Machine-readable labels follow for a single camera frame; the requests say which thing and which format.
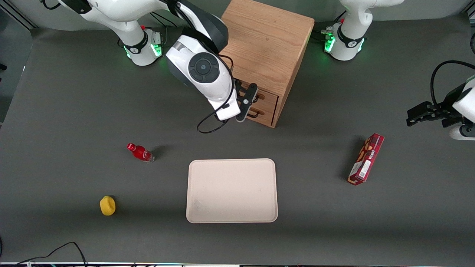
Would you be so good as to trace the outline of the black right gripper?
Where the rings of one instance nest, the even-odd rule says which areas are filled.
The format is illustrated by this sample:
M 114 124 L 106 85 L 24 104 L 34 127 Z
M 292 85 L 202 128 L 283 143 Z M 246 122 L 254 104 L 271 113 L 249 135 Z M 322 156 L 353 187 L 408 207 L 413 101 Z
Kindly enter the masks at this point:
M 246 91 L 240 90 L 239 93 L 237 94 L 237 100 L 239 102 L 239 108 L 240 108 L 240 113 L 236 115 L 236 121 L 238 123 L 243 123 L 244 120 L 246 120 L 248 111 L 251 105 L 253 104 L 254 99 L 256 98 L 257 91 L 258 91 L 257 84 L 250 83 L 248 86 L 248 90 Z

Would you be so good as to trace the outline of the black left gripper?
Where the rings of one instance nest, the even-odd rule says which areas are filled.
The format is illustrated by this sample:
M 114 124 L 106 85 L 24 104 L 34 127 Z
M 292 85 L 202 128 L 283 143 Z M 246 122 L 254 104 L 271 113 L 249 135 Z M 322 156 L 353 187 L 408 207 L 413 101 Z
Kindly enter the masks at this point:
M 465 119 L 460 112 L 453 108 L 453 104 L 460 98 L 445 98 L 438 103 L 435 98 L 431 102 L 422 102 L 407 111 L 407 126 L 414 126 L 424 121 L 442 120 L 442 126 L 448 128 L 455 124 L 465 125 Z

